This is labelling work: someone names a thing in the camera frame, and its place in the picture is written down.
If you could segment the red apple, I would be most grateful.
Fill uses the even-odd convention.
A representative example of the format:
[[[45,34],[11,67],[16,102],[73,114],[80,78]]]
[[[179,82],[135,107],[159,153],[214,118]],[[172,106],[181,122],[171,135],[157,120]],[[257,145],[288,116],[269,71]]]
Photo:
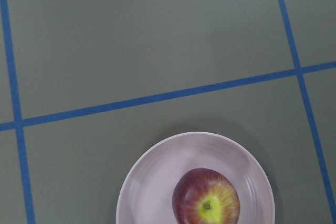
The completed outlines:
[[[172,196],[178,223],[238,223],[240,201],[235,187],[212,169],[196,168],[179,180]]]

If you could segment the pink plate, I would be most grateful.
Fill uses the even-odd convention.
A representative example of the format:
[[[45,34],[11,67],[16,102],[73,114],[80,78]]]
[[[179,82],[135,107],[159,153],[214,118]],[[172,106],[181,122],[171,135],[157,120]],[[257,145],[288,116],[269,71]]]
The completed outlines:
[[[176,223],[173,190],[194,168],[224,175],[240,200],[239,223],[274,223],[275,201],[261,165],[233,140],[214,133],[168,137],[146,151],[129,171],[119,194],[117,223]]]

